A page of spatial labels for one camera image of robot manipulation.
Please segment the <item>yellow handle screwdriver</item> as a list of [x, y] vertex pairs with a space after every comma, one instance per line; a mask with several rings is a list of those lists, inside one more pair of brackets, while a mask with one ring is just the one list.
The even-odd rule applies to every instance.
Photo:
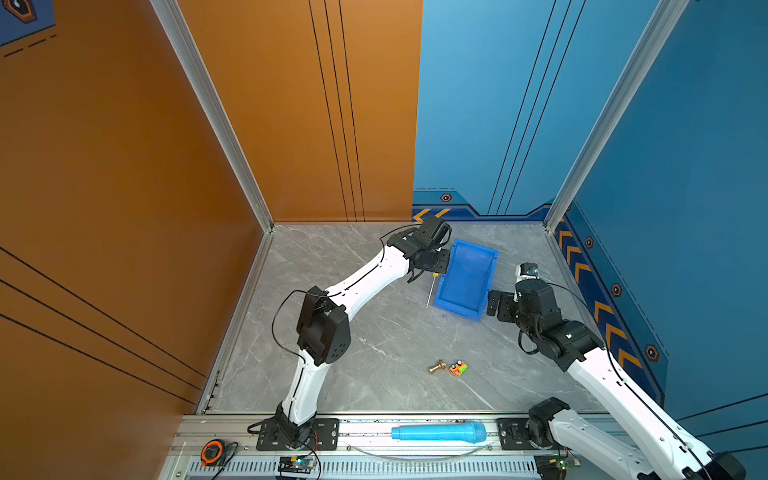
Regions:
[[429, 289], [427, 300], [425, 303], [426, 308], [429, 308], [432, 305], [433, 295], [434, 295], [439, 278], [440, 278], [440, 275], [438, 273], [432, 273], [430, 289]]

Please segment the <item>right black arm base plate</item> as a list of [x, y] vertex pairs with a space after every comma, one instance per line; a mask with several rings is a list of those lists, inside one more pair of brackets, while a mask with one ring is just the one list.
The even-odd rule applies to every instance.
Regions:
[[554, 440], [547, 426], [529, 418], [499, 418], [496, 426], [503, 450], [568, 451]]

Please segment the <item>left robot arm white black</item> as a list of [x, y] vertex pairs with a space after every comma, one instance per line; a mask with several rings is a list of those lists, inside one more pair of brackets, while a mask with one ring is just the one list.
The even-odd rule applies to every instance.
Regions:
[[451, 225], [440, 217], [397, 227], [380, 238], [379, 252], [344, 280], [327, 288], [303, 290], [297, 320], [297, 366], [273, 419], [291, 448], [313, 437], [319, 394], [332, 363], [349, 349], [351, 322], [371, 299], [391, 283], [423, 273], [444, 274], [450, 263]]

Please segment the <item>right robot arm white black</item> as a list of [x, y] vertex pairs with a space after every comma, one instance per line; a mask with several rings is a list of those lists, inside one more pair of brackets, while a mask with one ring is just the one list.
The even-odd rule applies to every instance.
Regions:
[[566, 320], [550, 283], [519, 281], [514, 291], [492, 290], [487, 313], [513, 323], [560, 370], [586, 388], [632, 439], [627, 444], [592, 426], [550, 397], [531, 407], [529, 440], [540, 448], [574, 450], [615, 479], [743, 479], [731, 453], [716, 453], [660, 407], [620, 366], [584, 323]]

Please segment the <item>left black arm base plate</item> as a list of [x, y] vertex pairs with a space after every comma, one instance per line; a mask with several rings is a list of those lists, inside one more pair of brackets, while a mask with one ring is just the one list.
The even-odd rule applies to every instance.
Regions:
[[267, 419], [261, 426], [257, 436], [258, 451], [334, 451], [338, 446], [340, 420], [338, 418], [315, 418], [310, 423], [302, 440], [292, 440], [278, 426], [274, 418]]

